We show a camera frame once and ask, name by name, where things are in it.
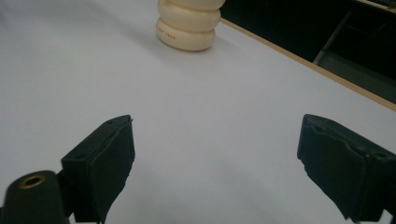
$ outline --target cream stacked object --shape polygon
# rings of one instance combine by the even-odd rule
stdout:
[[[220,21],[225,0],[159,0],[157,36],[166,44],[184,50],[209,48]]]

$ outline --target dark background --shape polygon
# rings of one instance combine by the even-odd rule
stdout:
[[[329,51],[396,79],[396,15],[386,10],[352,0],[227,0],[220,11],[310,62],[350,11]]]

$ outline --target table edge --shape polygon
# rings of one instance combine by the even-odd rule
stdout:
[[[368,6],[371,6],[371,7],[377,7],[377,8],[379,8],[379,9],[385,10],[385,11],[387,11],[387,12],[396,14],[396,11],[395,11],[395,10],[391,10],[391,9],[389,9],[389,7],[382,6],[382,5],[380,5],[380,4],[378,4],[378,3],[375,3],[375,2],[370,2],[370,1],[368,1],[368,0],[355,0],[355,1],[360,2],[360,3],[363,3],[363,4],[368,5]]]
[[[345,86],[345,87],[357,92],[358,94],[360,94],[360,95],[362,95],[362,96],[364,96],[364,97],[366,97],[366,98],[368,98],[368,99],[370,99],[370,100],[372,100],[372,101],[374,101],[374,102],[376,102],[376,103],[378,103],[378,104],[380,104],[380,105],[382,105],[382,106],[384,106],[384,107],[386,107],[388,109],[391,109],[391,110],[396,112],[396,104],[394,104],[394,103],[392,103],[392,102],[390,102],[390,101],[388,101],[388,100],[386,100],[386,99],[384,99],[384,98],[382,98],[382,97],[380,97],[378,95],[375,95],[374,93],[372,93],[370,91],[367,91],[364,88],[362,88],[362,87],[360,87],[360,86],[358,86],[356,84],[353,84],[353,83],[351,83],[351,82],[349,82],[349,81],[347,81],[347,80],[345,80],[345,79],[343,79],[343,78],[341,78],[341,77],[339,77],[339,76],[337,76],[337,75],[335,75],[335,74],[333,74],[333,73],[331,73],[331,72],[329,72],[329,71],[327,71],[327,70],[325,70],[325,69],[323,69],[323,68],[321,68],[321,67],[319,67],[319,66],[317,66],[317,65],[315,65],[315,64],[313,64],[313,63],[311,63],[311,62],[309,62],[309,61],[307,61],[307,60],[305,60],[305,59],[303,59],[303,58],[301,58],[301,57],[299,57],[299,56],[297,56],[295,54],[293,54],[293,53],[291,53],[290,51],[282,49],[280,46],[278,46],[278,45],[276,45],[276,44],[274,44],[274,43],[272,43],[272,42],[270,42],[270,41],[268,41],[268,40],[266,40],[266,39],[264,39],[264,38],[262,38],[262,37],[260,37],[258,35],[255,35],[255,34],[251,33],[250,31],[248,31],[248,30],[246,30],[246,29],[244,29],[244,28],[242,28],[242,27],[240,27],[240,26],[238,26],[238,25],[236,25],[236,24],[234,24],[234,23],[232,23],[230,21],[227,21],[227,20],[225,20],[223,18],[221,18],[220,21],[221,21],[221,23],[223,23],[223,24],[225,24],[225,25],[227,25],[229,27],[232,27],[235,30],[237,30],[237,31],[239,31],[239,32],[241,32],[241,33],[243,33],[245,35],[248,35],[249,37],[251,37],[251,38],[263,43],[264,45],[270,47],[271,49],[274,49],[274,50],[286,55],[287,57],[293,59],[294,61],[296,61],[298,63],[301,63],[301,64],[313,69],[314,71],[322,74],[323,76],[325,76],[325,77],[327,77],[327,78],[329,78],[329,79],[331,79],[331,80],[333,80],[333,81],[335,81],[335,82],[337,82],[337,83],[339,83],[339,84],[341,84],[341,85],[343,85],[343,86]]]

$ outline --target white table surface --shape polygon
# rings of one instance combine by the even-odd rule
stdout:
[[[0,200],[130,114],[136,160],[106,223],[351,223],[296,158],[303,115],[396,152],[396,113],[224,24],[209,50],[169,48],[156,4],[0,0]]]

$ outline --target ribbed cylindrical object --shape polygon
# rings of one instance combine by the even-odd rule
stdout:
[[[159,0],[157,36],[162,42],[184,50],[209,48],[220,21],[225,0]]]

